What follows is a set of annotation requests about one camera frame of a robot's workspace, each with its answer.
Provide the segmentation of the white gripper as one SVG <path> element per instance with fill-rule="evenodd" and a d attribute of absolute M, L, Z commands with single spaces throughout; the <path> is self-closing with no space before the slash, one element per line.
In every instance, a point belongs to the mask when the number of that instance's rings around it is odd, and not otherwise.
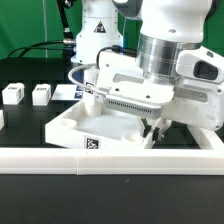
<path fill-rule="evenodd" d="M 97 98 L 105 107 L 142 117 L 143 137 L 160 141 L 172 121 L 216 131 L 224 124 L 224 57 L 201 47 L 171 62 L 149 57 L 140 66 L 129 56 L 102 52 L 97 58 Z M 158 119 L 152 126 L 147 119 Z"/>

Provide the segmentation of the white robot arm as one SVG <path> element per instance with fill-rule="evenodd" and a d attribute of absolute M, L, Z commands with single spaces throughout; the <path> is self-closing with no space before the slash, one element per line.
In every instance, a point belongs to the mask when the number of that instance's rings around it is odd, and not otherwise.
<path fill-rule="evenodd" d="M 224 57 L 201 45 L 214 1 L 82 0 L 72 60 L 97 72 L 84 84 L 86 114 L 220 129 Z"/>

